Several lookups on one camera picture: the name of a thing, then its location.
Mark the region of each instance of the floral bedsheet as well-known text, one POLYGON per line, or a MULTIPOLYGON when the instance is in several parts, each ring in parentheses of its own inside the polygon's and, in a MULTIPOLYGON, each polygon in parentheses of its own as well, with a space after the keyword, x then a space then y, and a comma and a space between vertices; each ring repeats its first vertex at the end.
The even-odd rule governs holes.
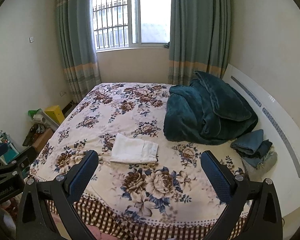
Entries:
MULTIPOLYGON (((242 173, 242 163, 230 148, 230 142, 207 146, 170 142, 165 138, 163 121, 170 86, 143 83, 96 86, 54 133, 32 164, 30 176, 39 181, 53 180, 79 163, 85 151, 93 149, 98 152, 99 165, 81 204, 75 206, 86 223, 116 235, 100 222, 100 216, 104 218, 103 212, 107 212, 113 223, 124 228, 126 236, 135 239, 144 237, 142 231, 137 232, 140 226, 146 227, 145 236, 150 234, 150 239, 176 237, 171 232, 180 229, 185 234, 190 230, 193 239, 203 237, 226 204, 218 199, 203 172, 200 154, 210 150, 234 174, 242 173), (158 143, 158 162, 110 163, 118 132, 158 143), (149 233, 149 228, 156 228, 156 234, 149 233)), ((242 221, 248 211, 249 203, 242 212, 242 221)))

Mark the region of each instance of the curtain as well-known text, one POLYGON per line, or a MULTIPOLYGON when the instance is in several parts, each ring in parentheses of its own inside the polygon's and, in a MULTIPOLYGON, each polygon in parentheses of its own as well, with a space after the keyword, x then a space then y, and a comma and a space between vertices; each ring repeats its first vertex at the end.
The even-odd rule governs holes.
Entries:
POLYGON ((222 77, 230 41, 230 0, 171 0, 169 83, 188 85, 195 70, 222 77))
POLYGON ((66 80, 73 100, 79 103, 101 83, 92 0, 57 0, 57 30, 66 80))

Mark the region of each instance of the white headboard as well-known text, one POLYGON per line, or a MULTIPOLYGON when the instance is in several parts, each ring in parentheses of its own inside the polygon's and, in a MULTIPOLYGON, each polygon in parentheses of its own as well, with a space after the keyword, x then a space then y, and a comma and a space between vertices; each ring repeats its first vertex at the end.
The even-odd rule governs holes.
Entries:
POLYGON ((262 179, 271 178, 274 182, 284 217, 300 207, 300 129, 271 95, 234 66, 228 65, 223 80, 258 115, 255 130, 263 129, 264 138, 273 142, 278 161, 262 179))

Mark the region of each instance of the silver bolt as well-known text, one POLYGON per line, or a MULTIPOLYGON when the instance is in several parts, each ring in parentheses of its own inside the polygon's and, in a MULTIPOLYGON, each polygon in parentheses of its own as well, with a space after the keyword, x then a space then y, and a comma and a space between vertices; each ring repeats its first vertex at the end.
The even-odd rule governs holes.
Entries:
POLYGON ((237 181, 243 181, 243 176, 242 176, 242 175, 236 175, 236 176, 235 176, 235 179, 236 179, 237 181))
POLYGON ((27 180, 28 185, 31 185, 32 183, 34 183, 34 179, 30 178, 30 179, 27 180))
POLYGON ((62 174, 59 174, 58 176, 56 176, 57 181, 62 181, 64 178, 65 178, 65 176, 62 174))
POLYGON ((267 178, 267 179, 266 179, 266 184, 269 184, 269 185, 271 185, 271 184, 272 184, 272 180, 271 180, 271 179, 269 179, 269 178, 267 178))

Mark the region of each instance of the beige wall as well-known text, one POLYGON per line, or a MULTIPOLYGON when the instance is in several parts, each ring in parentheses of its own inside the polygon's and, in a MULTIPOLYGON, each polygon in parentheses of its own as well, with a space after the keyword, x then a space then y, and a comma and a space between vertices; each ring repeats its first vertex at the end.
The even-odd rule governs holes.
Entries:
POLYGON ((102 82, 168 82, 168 49, 121 49, 98 52, 97 57, 102 82))
POLYGON ((262 86, 300 128, 300 10, 293 0, 232 0, 229 63, 262 86))
POLYGON ((29 109, 70 102, 57 47, 55 0, 5 0, 0 7, 0 130, 18 145, 29 109), (60 96, 61 91, 67 94, 60 96))

